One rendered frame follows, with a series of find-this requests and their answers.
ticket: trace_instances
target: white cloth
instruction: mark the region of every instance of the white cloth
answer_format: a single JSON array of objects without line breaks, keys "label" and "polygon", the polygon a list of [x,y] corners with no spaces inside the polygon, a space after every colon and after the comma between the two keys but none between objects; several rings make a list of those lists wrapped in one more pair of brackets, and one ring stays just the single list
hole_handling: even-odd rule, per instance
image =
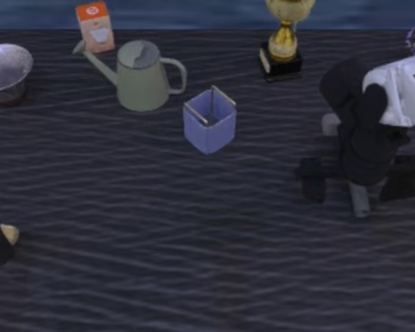
[{"label": "white cloth", "polygon": [[370,84],[385,88],[388,105],[380,123],[396,127],[415,126],[415,57],[391,62],[369,71],[363,91]]}]

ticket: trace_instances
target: trophy cup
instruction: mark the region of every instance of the trophy cup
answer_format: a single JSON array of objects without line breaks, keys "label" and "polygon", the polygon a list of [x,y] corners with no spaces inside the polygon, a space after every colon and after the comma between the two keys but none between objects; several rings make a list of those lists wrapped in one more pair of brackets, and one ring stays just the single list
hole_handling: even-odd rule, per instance
[{"label": "trophy cup", "polygon": [[306,19],[315,0],[266,0],[270,13],[281,21],[278,31],[261,43],[259,60],[268,82],[301,76],[302,56],[297,49],[295,25]]}]

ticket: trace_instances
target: silver bowl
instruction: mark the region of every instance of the silver bowl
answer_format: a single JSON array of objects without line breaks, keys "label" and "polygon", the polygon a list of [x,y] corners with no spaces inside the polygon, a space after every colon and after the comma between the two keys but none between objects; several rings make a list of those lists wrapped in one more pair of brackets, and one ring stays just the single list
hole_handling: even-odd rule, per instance
[{"label": "silver bowl", "polygon": [[25,79],[33,63],[32,55],[25,48],[0,44],[0,104],[14,105],[24,99]]}]

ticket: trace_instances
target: watering can handle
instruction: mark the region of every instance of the watering can handle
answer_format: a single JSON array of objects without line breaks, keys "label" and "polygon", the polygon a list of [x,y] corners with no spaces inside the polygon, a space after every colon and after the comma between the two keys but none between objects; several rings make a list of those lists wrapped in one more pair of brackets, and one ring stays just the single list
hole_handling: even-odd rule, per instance
[{"label": "watering can handle", "polygon": [[187,85],[187,71],[186,68],[183,66],[183,64],[181,62],[179,62],[178,60],[175,59],[170,59],[168,57],[162,57],[160,59],[160,62],[162,64],[172,64],[175,67],[177,67],[180,70],[181,73],[181,88],[179,89],[173,89],[173,88],[169,88],[168,92],[170,95],[180,95],[183,92],[185,92],[186,90],[186,85]]}]

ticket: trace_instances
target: purple box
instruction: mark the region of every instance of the purple box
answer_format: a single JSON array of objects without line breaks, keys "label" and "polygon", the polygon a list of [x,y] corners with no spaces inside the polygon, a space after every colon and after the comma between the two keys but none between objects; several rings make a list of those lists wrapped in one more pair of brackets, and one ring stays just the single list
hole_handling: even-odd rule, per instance
[{"label": "purple box", "polygon": [[185,137],[204,154],[213,154],[234,139],[236,120],[235,102],[216,86],[183,107]]}]

